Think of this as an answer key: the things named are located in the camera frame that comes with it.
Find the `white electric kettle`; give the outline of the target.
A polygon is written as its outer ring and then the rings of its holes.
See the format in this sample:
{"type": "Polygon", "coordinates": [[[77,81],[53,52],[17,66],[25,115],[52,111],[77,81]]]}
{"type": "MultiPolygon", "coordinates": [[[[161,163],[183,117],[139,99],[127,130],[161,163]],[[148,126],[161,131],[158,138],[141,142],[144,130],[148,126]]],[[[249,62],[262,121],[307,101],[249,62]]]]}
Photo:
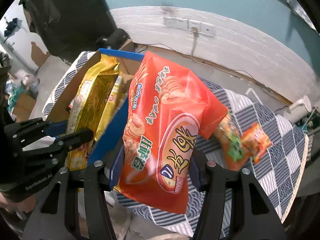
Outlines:
{"type": "Polygon", "coordinates": [[[287,107],[284,111],[284,118],[289,120],[291,123],[296,123],[301,120],[304,116],[311,113],[312,105],[308,96],[304,95],[296,102],[287,107]]]}

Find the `cardboard box with blue rim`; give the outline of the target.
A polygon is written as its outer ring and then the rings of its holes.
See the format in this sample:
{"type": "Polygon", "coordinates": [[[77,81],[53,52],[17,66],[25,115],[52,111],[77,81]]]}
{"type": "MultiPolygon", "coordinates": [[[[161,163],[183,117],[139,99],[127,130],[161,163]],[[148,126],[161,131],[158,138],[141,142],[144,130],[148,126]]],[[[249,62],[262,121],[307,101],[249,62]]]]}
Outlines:
{"type": "Polygon", "coordinates": [[[66,120],[65,134],[86,127],[94,134],[91,141],[69,150],[65,165],[70,170],[86,168],[92,146],[103,132],[98,126],[112,89],[124,88],[143,57],[123,50],[83,51],[51,92],[42,110],[48,121],[66,120]]]}

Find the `long yellow cracker pack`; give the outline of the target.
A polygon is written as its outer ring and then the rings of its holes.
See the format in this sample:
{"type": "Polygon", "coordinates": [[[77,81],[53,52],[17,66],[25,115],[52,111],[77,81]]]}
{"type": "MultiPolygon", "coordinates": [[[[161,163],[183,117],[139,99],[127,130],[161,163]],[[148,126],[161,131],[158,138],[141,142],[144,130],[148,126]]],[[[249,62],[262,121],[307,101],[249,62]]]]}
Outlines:
{"type": "Polygon", "coordinates": [[[103,110],[94,140],[97,142],[100,137],[103,135],[105,129],[110,123],[112,116],[114,115],[121,97],[123,96],[122,90],[124,85],[124,79],[121,75],[119,75],[116,79],[116,82],[110,92],[110,95],[107,99],[105,108],[103,110]]]}

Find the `red prawn cracker bag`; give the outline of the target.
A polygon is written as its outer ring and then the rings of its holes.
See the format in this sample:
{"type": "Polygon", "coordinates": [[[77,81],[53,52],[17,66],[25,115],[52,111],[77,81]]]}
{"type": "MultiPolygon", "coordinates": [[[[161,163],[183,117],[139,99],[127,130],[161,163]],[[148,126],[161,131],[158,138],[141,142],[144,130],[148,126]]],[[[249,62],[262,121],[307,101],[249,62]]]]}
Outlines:
{"type": "Polygon", "coordinates": [[[118,191],[142,204],[184,213],[197,137],[208,139],[227,112],[191,70],[147,52],[129,88],[118,191]]]}

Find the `blue white patterned tablecloth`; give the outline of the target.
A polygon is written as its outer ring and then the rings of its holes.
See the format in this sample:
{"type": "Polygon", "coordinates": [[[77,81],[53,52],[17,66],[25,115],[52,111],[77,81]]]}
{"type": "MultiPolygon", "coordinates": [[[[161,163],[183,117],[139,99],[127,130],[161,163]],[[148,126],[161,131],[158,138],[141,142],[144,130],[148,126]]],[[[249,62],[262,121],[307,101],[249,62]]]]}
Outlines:
{"type": "Polygon", "coordinates": [[[116,143],[118,205],[194,239],[285,239],[308,137],[268,107],[150,51],[82,52],[44,105],[67,132],[94,138],[69,151],[71,170],[116,143]]]}

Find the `orange green snack bag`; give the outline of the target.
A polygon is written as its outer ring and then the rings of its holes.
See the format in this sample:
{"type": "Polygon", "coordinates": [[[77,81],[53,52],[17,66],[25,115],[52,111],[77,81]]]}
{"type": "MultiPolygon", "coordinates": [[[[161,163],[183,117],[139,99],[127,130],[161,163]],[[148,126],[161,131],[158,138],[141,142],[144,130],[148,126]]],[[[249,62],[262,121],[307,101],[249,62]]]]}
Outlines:
{"type": "Polygon", "coordinates": [[[229,170],[239,171],[251,154],[242,143],[241,134],[230,112],[218,124],[213,135],[222,146],[226,167],[229,170]]]}

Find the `white wall socket strip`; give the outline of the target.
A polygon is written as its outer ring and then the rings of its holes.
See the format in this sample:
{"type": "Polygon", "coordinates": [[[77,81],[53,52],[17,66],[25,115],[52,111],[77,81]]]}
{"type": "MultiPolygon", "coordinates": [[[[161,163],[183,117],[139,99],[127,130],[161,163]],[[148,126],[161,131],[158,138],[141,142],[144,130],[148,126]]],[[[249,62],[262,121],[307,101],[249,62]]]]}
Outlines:
{"type": "Polygon", "coordinates": [[[216,35],[214,25],[197,20],[165,16],[163,18],[163,23],[169,28],[181,29],[212,37],[216,35]]]}

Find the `small orange snack bag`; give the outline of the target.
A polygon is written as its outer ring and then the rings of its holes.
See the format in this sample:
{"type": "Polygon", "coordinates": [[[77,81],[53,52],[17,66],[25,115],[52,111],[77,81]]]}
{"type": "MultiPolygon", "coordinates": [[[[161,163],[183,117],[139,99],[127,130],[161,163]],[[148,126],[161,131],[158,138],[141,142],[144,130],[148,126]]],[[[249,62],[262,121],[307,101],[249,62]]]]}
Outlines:
{"type": "Polygon", "coordinates": [[[265,154],[267,148],[272,145],[272,142],[260,125],[254,123],[242,135],[241,144],[245,154],[252,157],[254,163],[257,164],[265,154]]]}

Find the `long gold chip pack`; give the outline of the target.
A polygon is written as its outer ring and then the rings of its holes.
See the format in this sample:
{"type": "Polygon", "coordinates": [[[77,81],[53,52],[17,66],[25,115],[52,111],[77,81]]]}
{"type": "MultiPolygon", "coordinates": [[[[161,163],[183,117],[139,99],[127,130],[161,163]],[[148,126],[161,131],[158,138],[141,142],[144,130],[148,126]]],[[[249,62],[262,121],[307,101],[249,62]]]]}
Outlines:
{"type": "Polygon", "coordinates": [[[101,55],[98,63],[84,75],[68,119],[66,134],[89,128],[95,134],[106,101],[119,75],[119,62],[115,57],[101,55]]]}

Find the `black speaker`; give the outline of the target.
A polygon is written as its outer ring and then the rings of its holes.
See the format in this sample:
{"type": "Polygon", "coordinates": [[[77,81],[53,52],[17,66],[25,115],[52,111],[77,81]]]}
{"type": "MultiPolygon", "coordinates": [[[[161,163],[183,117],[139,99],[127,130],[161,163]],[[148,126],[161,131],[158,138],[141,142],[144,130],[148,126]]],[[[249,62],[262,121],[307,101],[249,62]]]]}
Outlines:
{"type": "Polygon", "coordinates": [[[109,37],[99,37],[96,40],[95,45],[99,48],[119,50],[129,38],[129,35],[125,30],[116,29],[109,37]]]}

